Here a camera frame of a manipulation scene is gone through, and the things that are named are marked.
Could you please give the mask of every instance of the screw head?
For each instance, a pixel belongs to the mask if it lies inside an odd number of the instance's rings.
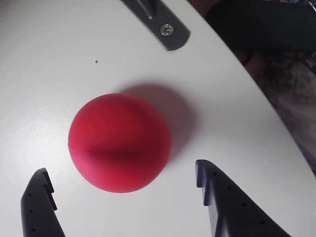
[[[174,32],[174,28],[170,24],[164,24],[160,29],[160,33],[163,36],[170,36],[173,34],[173,32]]]

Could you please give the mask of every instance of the white surface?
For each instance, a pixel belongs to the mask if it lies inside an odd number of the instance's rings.
[[[34,171],[46,167],[69,237],[209,237],[196,159],[219,166],[293,237],[315,235],[316,182],[307,163],[253,80],[186,1],[166,1],[192,33],[175,52],[119,0],[0,2],[2,236],[22,235],[20,198]],[[89,100],[143,82],[181,93],[197,112],[197,129],[149,186],[104,192],[71,161],[72,119]]]

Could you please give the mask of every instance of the red ball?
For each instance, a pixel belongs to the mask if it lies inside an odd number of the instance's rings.
[[[169,160],[171,137],[154,107],[133,96],[108,94],[81,108],[68,145],[88,182],[105,191],[127,193],[160,174]]]

